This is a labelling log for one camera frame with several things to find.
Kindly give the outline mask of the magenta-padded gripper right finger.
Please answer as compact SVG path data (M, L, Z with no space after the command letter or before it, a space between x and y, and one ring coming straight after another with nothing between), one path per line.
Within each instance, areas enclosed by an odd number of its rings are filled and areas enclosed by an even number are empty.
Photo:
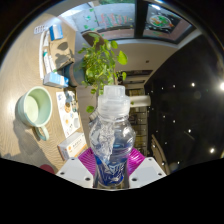
M129 188L140 188L166 176L153 157L144 157L133 148L127 160Z

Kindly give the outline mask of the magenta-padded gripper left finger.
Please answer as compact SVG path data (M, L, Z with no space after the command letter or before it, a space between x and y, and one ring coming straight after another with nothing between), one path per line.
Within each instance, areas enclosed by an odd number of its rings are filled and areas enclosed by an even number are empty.
M57 172L57 176L84 188L94 186L96 162L91 148L82 152L78 157L69 158Z

